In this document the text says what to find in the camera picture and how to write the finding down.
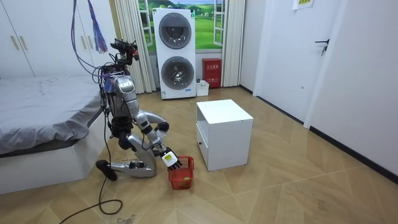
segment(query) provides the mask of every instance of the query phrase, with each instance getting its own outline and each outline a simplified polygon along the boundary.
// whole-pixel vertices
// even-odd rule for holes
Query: door handle
[[[19,36],[19,38],[20,38],[20,40],[21,40],[21,42],[22,42],[22,45],[24,46],[25,50],[27,50],[24,37],[23,37],[23,36]]]
[[[17,42],[15,41],[14,36],[11,36],[11,40],[12,40],[12,43],[14,43],[15,48],[16,48],[17,50],[19,50],[18,44],[17,44]]]
[[[324,41],[315,41],[316,44],[317,44],[317,43],[326,43],[326,46],[324,46],[323,49],[322,49],[321,56],[323,56],[323,54],[328,50],[329,40],[330,40],[330,39],[324,40]]]
[[[93,43],[91,42],[91,37],[90,37],[90,36],[87,36],[87,37],[88,37],[88,43],[90,43],[91,49],[94,49],[94,48],[93,48]]]
[[[87,49],[87,47],[86,47],[86,42],[85,42],[85,38],[83,37],[83,36],[80,36],[81,37],[81,42],[83,43],[83,47],[85,48],[85,49]]]
[[[324,40],[324,41],[315,41],[315,43],[316,43],[316,44],[317,44],[317,43],[326,43],[326,44],[329,44],[329,40],[330,40],[330,39]]]

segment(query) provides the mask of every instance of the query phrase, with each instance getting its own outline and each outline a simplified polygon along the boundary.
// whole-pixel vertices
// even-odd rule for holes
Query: cabinet drawer
[[[203,137],[202,132],[200,131],[199,125],[197,124],[197,142],[200,148],[200,152],[203,156],[203,159],[205,160],[206,166],[208,165],[208,146],[207,143],[205,141],[205,138]]]

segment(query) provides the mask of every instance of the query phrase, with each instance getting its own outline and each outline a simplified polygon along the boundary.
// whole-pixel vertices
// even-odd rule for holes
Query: white cabinet
[[[0,6],[0,78],[34,77],[22,45],[2,6]]]
[[[99,29],[101,30],[102,36],[108,47],[108,52],[103,54],[96,50],[95,40],[94,40],[94,29],[93,20],[91,19],[90,8],[88,1],[77,1],[77,6],[79,14],[81,16],[81,23],[83,24],[84,31],[86,34],[87,41],[89,43],[91,56],[93,57],[94,66],[104,65],[106,62],[112,62],[109,53],[115,55],[118,51],[111,47],[110,43],[114,42],[116,38],[116,33],[114,30],[114,24],[112,19],[111,7],[108,0],[95,0],[90,1],[96,20],[99,24]]]
[[[253,117],[232,100],[197,103],[197,142],[208,171],[248,163]]]
[[[72,48],[73,1],[0,0],[2,56],[0,77],[46,77],[85,74]],[[108,52],[116,38],[108,0],[91,1]],[[112,59],[108,52],[96,51],[93,20],[87,1],[77,1],[75,43],[79,56],[101,66]],[[85,65],[89,71],[93,68]]]

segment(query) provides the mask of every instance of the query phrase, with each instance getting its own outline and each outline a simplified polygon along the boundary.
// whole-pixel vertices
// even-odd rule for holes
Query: stacked washer dryer
[[[195,13],[153,9],[162,99],[196,96]]]

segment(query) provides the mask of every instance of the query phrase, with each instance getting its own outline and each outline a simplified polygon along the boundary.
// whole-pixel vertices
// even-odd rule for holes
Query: tassel
[[[106,46],[106,42],[100,31],[100,26],[98,25],[98,22],[95,19],[93,5],[91,4],[90,0],[87,1],[88,1],[88,7],[90,8],[91,19],[93,20],[95,50],[98,51],[100,54],[103,54],[108,51],[108,47]]]

